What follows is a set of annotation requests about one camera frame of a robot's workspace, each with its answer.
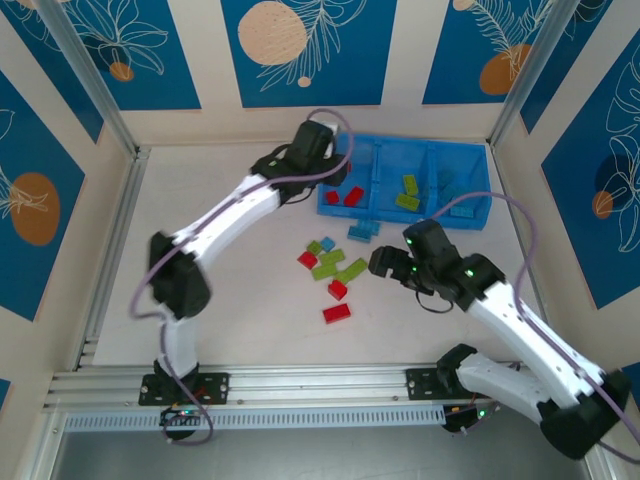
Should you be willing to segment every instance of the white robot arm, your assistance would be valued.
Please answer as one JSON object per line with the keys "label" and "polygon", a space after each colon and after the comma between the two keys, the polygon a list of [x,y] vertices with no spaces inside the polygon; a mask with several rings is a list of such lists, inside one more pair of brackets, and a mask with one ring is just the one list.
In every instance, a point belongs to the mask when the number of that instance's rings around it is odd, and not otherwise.
{"label": "white robot arm", "polygon": [[539,424],[562,453],[583,458],[619,420],[591,383],[624,409],[631,390],[628,378],[620,371],[606,373],[584,358],[526,305],[525,321],[504,274],[482,255],[461,258],[435,220],[412,225],[403,235],[411,256],[395,247],[379,247],[371,256],[369,271],[385,277],[391,269],[391,278],[404,287],[427,295],[437,292],[455,303],[489,326],[534,374],[516,372],[461,344],[438,361],[437,382],[452,397],[477,392],[507,405]]}

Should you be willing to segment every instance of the red lego brick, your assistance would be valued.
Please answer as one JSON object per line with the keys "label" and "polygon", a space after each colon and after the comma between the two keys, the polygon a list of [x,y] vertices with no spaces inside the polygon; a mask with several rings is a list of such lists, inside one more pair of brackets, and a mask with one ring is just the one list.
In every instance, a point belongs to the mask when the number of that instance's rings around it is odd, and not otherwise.
{"label": "red lego brick", "polygon": [[318,259],[311,252],[304,252],[302,255],[298,257],[298,261],[311,270],[316,263],[318,263]]}
{"label": "red lego brick", "polygon": [[363,195],[364,195],[363,189],[361,189],[360,187],[353,187],[349,192],[349,195],[347,195],[344,198],[344,204],[347,207],[355,207],[360,201],[360,199],[363,197]]}
{"label": "red lego brick", "polygon": [[338,192],[336,192],[335,190],[327,192],[324,195],[329,205],[335,205],[336,203],[340,203],[340,195],[338,195]]}
{"label": "red lego brick", "polygon": [[336,300],[342,300],[344,296],[347,294],[347,287],[338,280],[334,280],[329,284],[329,293],[333,295],[333,298]]}
{"label": "red lego brick", "polygon": [[322,314],[324,315],[324,321],[329,325],[330,323],[349,318],[351,316],[351,311],[349,310],[349,305],[343,303],[337,307],[331,307],[323,310]]}

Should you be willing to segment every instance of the lime green lego brick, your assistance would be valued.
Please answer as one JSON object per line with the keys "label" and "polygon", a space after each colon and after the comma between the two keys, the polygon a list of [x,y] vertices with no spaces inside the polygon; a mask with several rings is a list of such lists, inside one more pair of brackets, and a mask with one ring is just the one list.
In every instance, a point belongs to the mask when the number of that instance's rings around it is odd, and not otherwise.
{"label": "lime green lego brick", "polygon": [[307,252],[311,252],[314,255],[318,255],[322,251],[322,245],[320,242],[316,242],[315,240],[307,245]]}
{"label": "lime green lego brick", "polygon": [[336,273],[338,273],[338,267],[336,267],[335,263],[331,263],[329,265],[323,265],[321,267],[316,267],[311,270],[311,275],[313,275],[313,279],[317,282],[318,280],[322,280],[323,278],[332,277]]}
{"label": "lime green lego brick", "polygon": [[347,272],[338,272],[334,277],[334,280],[338,280],[340,283],[342,283],[343,285],[346,285],[347,283],[349,283],[349,281],[351,280],[351,277],[349,277],[349,274]]}
{"label": "lime green lego brick", "polygon": [[404,193],[399,193],[396,197],[396,205],[406,208],[407,210],[411,210],[412,212],[416,212],[418,211],[420,200],[410,197],[409,195],[405,195]]}
{"label": "lime green lego brick", "polygon": [[323,253],[318,257],[321,265],[331,265],[332,263],[338,263],[344,260],[344,252],[342,249],[334,250],[333,252]]}
{"label": "lime green lego brick", "polygon": [[349,265],[344,273],[349,277],[349,281],[354,280],[358,275],[364,272],[367,269],[367,261],[364,258],[359,258],[351,265]]}
{"label": "lime green lego brick", "polygon": [[404,181],[404,190],[407,195],[417,195],[418,194],[418,183],[416,182],[416,177],[413,175],[403,175],[402,180]]}

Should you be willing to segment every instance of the floor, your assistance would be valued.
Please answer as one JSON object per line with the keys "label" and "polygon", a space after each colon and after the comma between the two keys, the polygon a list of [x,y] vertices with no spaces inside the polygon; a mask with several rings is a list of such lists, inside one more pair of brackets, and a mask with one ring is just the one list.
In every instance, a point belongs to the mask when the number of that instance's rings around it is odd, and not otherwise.
{"label": "floor", "polygon": [[[274,144],[157,147],[151,158],[118,269],[94,365],[149,365],[158,351],[155,321],[127,314],[132,292],[146,268],[147,244],[158,230],[173,233],[211,209],[237,186],[256,159]],[[493,160],[492,189],[501,192]],[[230,245],[210,270],[214,296],[195,320],[198,358],[211,365],[424,363],[460,342],[495,360],[515,360],[483,324],[459,309],[435,315],[394,280],[368,272],[349,284],[345,300],[353,315],[326,325],[321,311],[337,302],[327,281],[314,282],[296,258],[310,240],[328,235],[347,260],[380,245],[403,246],[405,225],[382,225],[371,244],[346,238],[354,221],[315,213],[315,194],[258,221]],[[485,229],[448,231],[462,255],[479,252],[513,279],[522,253],[506,204],[494,201]],[[538,310],[528,279],[524,299]],[[425,297],[432,308],[444,302]],[[148,295],[142,310],[155,308]]]}

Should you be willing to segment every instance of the beige circle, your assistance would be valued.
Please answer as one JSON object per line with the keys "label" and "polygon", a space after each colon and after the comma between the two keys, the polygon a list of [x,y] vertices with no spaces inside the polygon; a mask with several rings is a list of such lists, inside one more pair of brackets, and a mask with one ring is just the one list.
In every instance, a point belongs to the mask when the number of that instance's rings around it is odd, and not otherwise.
{"label": "beige circle", "polygon": [[453,8],[458,11],[468,10],[474,3],[476,3],[476,0],[453,0]]}
{"label": "beige circle", "polygon": [[10,191],[12,199],[19,198],[18,191],[34,197],[46,195],[42,205],[46,209],[31,208],[22,205],[20,209],[11,209],[13,227],[20,237],[31,245],[43,247],[53,240],[60,221],[60,198],[51,180],[40,173],[23,173],[13,182]]}
{"label": "beige circle", "polygon": [[[58,0],[58,3],[66,3],[70,0]],[[33,0],[16,0],[23,7],[27,7],[29,10],[35,10],[36,6],[33,4]]]}
{"label": "beige circle", "polygon": [[281,65],[294,60],[307,46],[307,30],[300,17],[280,2],[260,2],[238,24],[244,53],[261,65]]}
{"label": "beige circle", "polygon": [[133,80],[133,70],[126,63],[113,62],[109,66],[109,73],[113,75],[113,78],[121,82],[130,82]]}

